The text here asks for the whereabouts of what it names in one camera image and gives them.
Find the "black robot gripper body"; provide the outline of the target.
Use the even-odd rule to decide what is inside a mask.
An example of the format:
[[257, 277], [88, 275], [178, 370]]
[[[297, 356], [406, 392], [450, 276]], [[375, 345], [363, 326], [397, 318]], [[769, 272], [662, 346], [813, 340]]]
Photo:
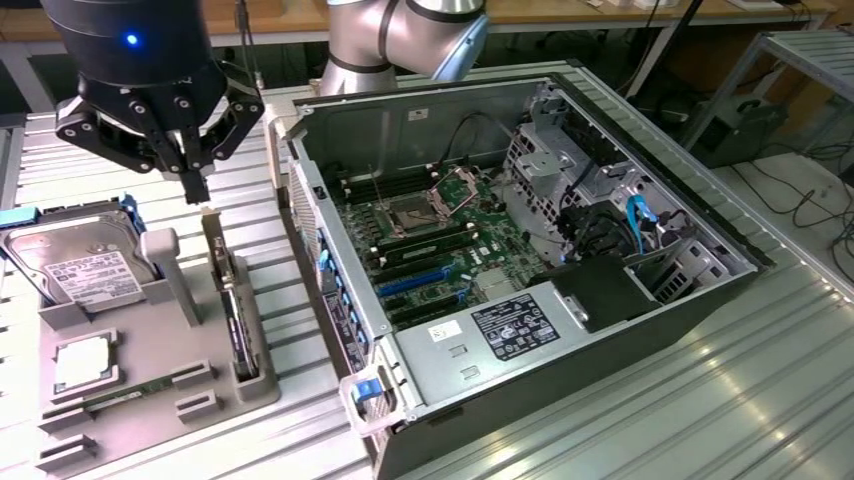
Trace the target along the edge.
[[231, 89], [231, 66], [214, 55], [201, 2], [47, 1], [43, 8], [76, 64], [76, 97], [134, 133], [127, 104], [142, 99], [190, 168], [190, 142], [206, 133]]

